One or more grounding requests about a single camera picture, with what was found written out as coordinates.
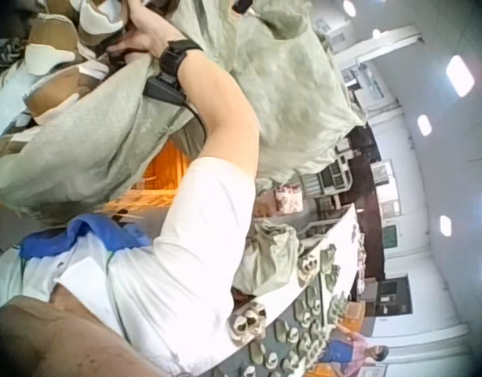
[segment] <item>worker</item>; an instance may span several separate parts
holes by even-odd
[[[340,324],[335,326],[335,330],[320,362],[329,364],[337,377],[355,375],[368,358],[383,361],[389,354],[387,346],[370,347],[361,334]]]
[[[140,0],[128,3],[136,29],[112,52],[159,59],[186,39]],[[9,362],[11,375],[195,375],[213,366],[251,222],[259,124],[229,73],[200,49],[176,55],[177,81],[207,140],[160,236],[138,246],[140,238],[91,214],[5,252],[0,363]]]

